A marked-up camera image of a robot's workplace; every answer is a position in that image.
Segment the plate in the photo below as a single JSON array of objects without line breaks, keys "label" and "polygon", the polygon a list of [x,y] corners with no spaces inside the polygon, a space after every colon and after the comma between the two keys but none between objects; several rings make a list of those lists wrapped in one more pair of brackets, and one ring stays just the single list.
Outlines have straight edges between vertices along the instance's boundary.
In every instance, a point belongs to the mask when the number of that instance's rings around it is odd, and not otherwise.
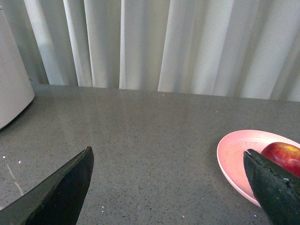
[{"label": "plate", "polygon": [[260,130],[232,132],[223,137],[217,146],[217,160],[226,179],[242,196],[259,207],[245,173],[243,152],[254,149],[261,153],[273,142],[285,142],[300,148],[300,144],[288,138]]}]

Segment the curtain fold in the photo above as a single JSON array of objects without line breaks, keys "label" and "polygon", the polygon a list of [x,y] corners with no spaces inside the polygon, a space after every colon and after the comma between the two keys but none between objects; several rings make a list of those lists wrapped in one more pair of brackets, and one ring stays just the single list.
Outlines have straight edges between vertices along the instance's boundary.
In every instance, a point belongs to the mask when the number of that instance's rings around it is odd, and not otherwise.
[{"label": "curtain fold", "polygon": [[300,101],[299,0],[0,5],[38,83]]}]

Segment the speckled surface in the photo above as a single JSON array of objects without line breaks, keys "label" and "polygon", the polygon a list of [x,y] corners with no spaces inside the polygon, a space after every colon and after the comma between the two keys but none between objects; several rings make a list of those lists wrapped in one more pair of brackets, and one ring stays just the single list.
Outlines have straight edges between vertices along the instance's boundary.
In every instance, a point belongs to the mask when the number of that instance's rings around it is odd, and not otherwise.
[{"label": "speckled surface", "polygon": [[78,225],[267,225],[262,209],[223,176],[218,142],[242,129],[300,142],[297,102],[39,84],[34,90],[33,102],[0,130],[0,206],[89,145],[95,164]]}]

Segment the red apple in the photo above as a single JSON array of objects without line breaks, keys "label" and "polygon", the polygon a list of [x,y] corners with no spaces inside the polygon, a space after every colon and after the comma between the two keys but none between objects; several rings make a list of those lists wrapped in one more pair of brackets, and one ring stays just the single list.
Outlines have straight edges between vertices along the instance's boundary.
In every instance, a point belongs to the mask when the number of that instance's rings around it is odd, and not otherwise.
[{"label": "red apple", "polygon": [[274,142],[265,147],[261,154],[300,177],[300,149],[296,146]]}]

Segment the white appliance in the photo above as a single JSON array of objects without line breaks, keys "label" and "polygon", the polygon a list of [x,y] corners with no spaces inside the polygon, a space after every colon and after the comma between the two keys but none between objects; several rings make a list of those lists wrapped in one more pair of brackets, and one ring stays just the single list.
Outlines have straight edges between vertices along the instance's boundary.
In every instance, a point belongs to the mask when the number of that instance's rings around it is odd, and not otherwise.
[{"label": "white appliance", "polygon": [[19,49],[0,7],[0,129],[22,112],[33,98]]}]

